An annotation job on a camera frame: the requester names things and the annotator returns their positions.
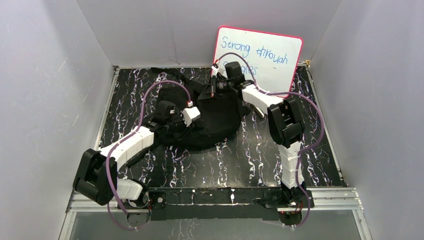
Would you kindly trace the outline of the black backpack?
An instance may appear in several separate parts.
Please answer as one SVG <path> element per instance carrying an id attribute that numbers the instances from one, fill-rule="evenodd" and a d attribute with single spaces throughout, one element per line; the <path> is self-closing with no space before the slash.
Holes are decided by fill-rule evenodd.
<path id="1" fill-rule="evenodd" d="M 190 80 L 175 68 L 151 68 L 153 73 L 166 73 L 183 82 L 186 89 L 179 86 L 163 87 L 159 90 L 157 103 L 169 101 L 176 104 L 182 113 L 183 107 L 188 101 L 188 97 L 200 111 L 200 118 L 195 120 L 190 126 L 185 125 L 183 131 L 167 131 L 162 125 L 154 122 L 154 112 L 143 120 L 143 126 L 154 132 L 153 147 L 164 145 L 173 147 L 183 147 L 190 150 L 202 150 L 211 148 L 225 138 L 229 138 L 236 133 L 241 125 L 244 116 L 251 110 L 243 105 L 242 101 L 231 93 L 225 93 L 222 98 L 198 99 L 199 94 L 207 83 Z"/>

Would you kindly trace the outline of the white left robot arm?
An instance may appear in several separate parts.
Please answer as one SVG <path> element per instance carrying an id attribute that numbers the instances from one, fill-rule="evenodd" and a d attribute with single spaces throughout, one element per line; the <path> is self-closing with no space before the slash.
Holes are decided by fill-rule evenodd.
<path id="1" fill-rule="evenodd" d="M 170 101 L 160 101 L 156 111 L 127 135 L 99 150 L 89 148 L 82 154 L 73 190 L 100 206 L 115 198 L 130 200 L 135 207 L 144 208 L 150 200 L 147 187 L 136 180 L 118 178 L 118 170 L 158 144 L 166 133 L 180 134 L 187 130 L 199 116 L 192 101 L 183 110 Z"/>

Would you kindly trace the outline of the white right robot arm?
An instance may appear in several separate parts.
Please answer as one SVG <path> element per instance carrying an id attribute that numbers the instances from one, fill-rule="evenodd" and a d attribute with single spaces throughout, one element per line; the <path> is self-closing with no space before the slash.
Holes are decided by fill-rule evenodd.
<path id="1" fill-rule="evenodd" d="M 224 67 L 216 60 L 211 66 L 209 84 L 199 95 L 200 100 L 222 98 L 224 94 L 237 96 L 266 114 L 268 129 L 280 153 L 282 176 L 280 177 L 282 202 L 295 207 L 305 194 L 304 178 L 300 168 L 299 151 L 305 132 L 305 124 L 296 100 L 286 100 L 266 93 L 253 80 L 247 80 L 237 61 Z"/>

